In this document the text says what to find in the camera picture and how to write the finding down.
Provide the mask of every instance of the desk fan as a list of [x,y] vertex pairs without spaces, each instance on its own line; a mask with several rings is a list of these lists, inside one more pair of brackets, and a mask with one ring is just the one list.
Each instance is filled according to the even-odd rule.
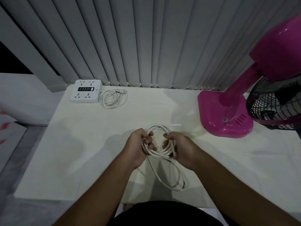
[[[225,92],[198,95],[204,128],[231,138],[250,133],[253,121],[270,129],[301,128],[301,17],[267,31],[249,55],[255,63]],[[246,100],[243,94],[253,84]]]

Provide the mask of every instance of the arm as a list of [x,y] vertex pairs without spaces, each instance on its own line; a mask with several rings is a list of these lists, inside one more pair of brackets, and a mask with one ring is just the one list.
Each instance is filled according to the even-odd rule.
[[142,138],[155,149],[142,128],[134,131],[121,153],[112,161],[96,182],[54,223],[60,225],[107,225],[114,217],[132,171],[146,158]]
[[216,207],[239,225],[301,225],[241,182],[187,136],[178,132],[164,136],[176,140],[178,162],[196,173]]

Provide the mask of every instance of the white table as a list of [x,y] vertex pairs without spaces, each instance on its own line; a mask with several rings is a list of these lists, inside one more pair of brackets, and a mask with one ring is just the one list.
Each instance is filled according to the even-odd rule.
[[[15,193],[30,199],[76,200],[121,151],[130,133],[150,124],[181,124],[174,128],[191,137],[239,179],[288,212],[301,213],[301,140],[295,131],[269,130],[254,123],[241,139],[215,137],[201,125],[197,90],[124,88],[128,100],[104,109],[99,103],[69,102],[68,86]],[[159,145],[163,138],[155,133]],[[176,171],[165,160],[152,158],[163,180],[174,183]],[[166,189],[145,161],[133,172],[123,203],[177,200],[212,208],[197,176],[185,168],[189,188]]]

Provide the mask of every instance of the coiled white cable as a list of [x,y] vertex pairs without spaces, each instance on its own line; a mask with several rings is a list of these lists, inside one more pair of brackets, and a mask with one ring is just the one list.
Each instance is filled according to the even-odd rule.
[[[125,94],[126,99],[123,103],[119,104],[120,95]],[[105,108],[116,108],[123,105],[128,99],[127,92],[124,89],[106,90],[100,94],[99,102],[103,103]]]
[[[152,124],[152,125],[149,125],[146,129],[145,129],[145,132],[147,134],[149,134],[151,131],[154,131],[154,130],[162,130],[164,131],[165,133],[169,134],[171,131],[170,129],[165,126],[165,125],[160,125],[160,124]],[[148,159],[148,162],[153,170],[153,172],[155,173],[156,177],[158,178],[158,180],[167,188],[169,188],[170,190],[173,190],[173,191],[183,191],[185,188],[186,188],[186,183],[185,183],[185,180],[184,180],[184,175],[183,175],[183,172],[182,170],[180,169],[179,166],[177,166],[172,160],[172,158],[170,158],[170,155],[172,154],[172,157],[175,157],[176,156],[176,151],[175,151],[175,140],[169,140],[168,142],[168,145],[166,146],[165,149],[163,148],[160,148],[160,149],[157,149],[157,151],[154,151],[152,149],[149,149],[148,147],[148,144],[146,144],[144,142],[144,140],[142,141],[142,149],[143,151],[146,153],[146,154],[149,154],[151,156],[155,156],[155,157],[159,157],[159,158],[163,158],[167,161],[169,161],[170,163],[172,163],[179,171],[179,176],[182,177],[182,180],[183,180],[183,186],[182,188],[175,188],[178,183],[175,185],[175,186],[169,186],[167,184],[165,184],[164,182],[162,182],[162,180],[160,179],[160,177],[158,176],[158,174],[156,173],[151,161],[149,160],[149,156],[147,156],[147,159]]]

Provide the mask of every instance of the white power strip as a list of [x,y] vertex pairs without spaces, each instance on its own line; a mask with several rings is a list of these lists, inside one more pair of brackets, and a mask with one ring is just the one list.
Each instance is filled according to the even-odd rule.
[[96,103],[99,102],[99,94],[102,88],[100,80],[76,80],[70,101],[73,103]]

